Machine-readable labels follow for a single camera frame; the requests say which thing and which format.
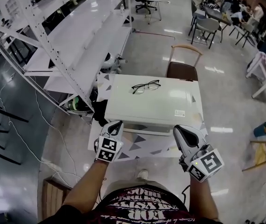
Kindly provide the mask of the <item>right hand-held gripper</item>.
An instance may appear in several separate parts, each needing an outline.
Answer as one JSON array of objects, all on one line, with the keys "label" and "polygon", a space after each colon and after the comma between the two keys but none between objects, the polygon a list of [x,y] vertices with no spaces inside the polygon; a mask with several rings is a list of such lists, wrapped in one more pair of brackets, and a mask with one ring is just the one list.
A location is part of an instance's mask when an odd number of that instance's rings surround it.
[{"label": "right hand-held gripper", "polygon": [[216,174],[225,164],[219,151],[213,148],[203,133],[187,125],[176,125],[173,128],[173,135],[179,151],[187,156],[181,155],[179,164],[184,172],[188,172],[198,182],[204,182]]}]

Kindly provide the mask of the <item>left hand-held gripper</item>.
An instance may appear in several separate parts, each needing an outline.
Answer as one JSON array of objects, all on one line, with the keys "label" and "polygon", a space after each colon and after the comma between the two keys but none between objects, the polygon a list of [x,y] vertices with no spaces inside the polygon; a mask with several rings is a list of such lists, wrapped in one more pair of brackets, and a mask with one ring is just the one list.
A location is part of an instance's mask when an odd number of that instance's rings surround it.
[{"label": "left hand-held gripper", "polygon": [[123,147],[122,121],[112,121],[104,125],[98,139],[94,142],[95,158],[105,162],[113,162]]}]

